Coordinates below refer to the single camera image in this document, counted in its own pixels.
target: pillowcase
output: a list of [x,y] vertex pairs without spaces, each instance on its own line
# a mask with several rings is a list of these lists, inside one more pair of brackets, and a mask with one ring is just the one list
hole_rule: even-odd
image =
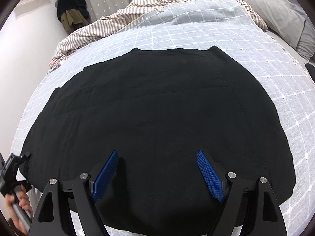
[[292,48],[296,50],[305,18],[295,11],[297,5],[288,0],[245,0]]
[[310,58],[310,60],[308,61],[311,65],[315,66],[315,54],[313,55],[313,57]]
[[315,53],[315,27],[309,17],[306,18],[301,38],[297,44],[296,51],[307,61],[314,57]]

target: white wall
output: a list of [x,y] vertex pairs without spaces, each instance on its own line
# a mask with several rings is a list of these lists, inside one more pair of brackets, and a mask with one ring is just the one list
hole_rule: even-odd
[[[5,160],[24,108],[49,70],[57,44],[67,36],[55,1],[15,8],[0,30],[0,153]],[[7,218],[2,195],[0,209]]]

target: metal screw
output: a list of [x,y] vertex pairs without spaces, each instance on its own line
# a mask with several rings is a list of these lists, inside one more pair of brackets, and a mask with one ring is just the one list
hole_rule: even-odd
[[57,182],[57,179],[53,178],[49,181],[50,184],[55,184]]
[[260,182],[262,182],[263,184],[265,184],[265,183],[267,182],[267,179],[264,178],[264,177],[261,177],[259,180],[260,180]]
[[88,173],[82,173],[81,175],[80,175],[80,178],[81,179],[86,179],[86,178],[88,178],[89,177],[89,174]]
[[229,172],[229,173],[227,174],[227,176],[228,176],[229,178],[235,178],[235,177],[236,177],[236,174],[235,174],[234,172]]

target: white grid pattern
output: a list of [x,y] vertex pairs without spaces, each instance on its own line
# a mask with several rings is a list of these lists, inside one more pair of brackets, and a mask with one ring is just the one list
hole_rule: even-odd
[[[315,84],[302,66],[259,29],[233,0],[194,0],[151,11],[125,29],[94,42],[48,74],[33,93],[19,123],[12,152],[19,154],[27,133],[56,87],[85,66],[142,50],[216,45],[242,64],[273,100],[293,155],[296,186],[281,204],[289,236],[299,235],[315,208]],[[84,235],[73,214],[78,235]],[[109,229],[111,235],[131,233]]]

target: striped blanket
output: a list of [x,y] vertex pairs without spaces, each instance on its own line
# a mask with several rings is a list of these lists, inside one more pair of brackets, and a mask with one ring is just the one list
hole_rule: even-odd
[[[67,58],[67,56],[75,52],[77,49],[82,48],[91,42],[114,34],[149,11],[160,9],[172,3],[185,1],[191,0],[133,0],[124,9],[120,9],[110,16],[101,17],[94,23],[78,29],[62,40],[56,48],[53,59],[50,62],[50,66],[51,68],[59,67],[59,62]],[[267,29],[267,25],[264,20],[253,10],[249,4],[242,0],[236,1],[246,9],[249,16],[258,27],[264,30]]]

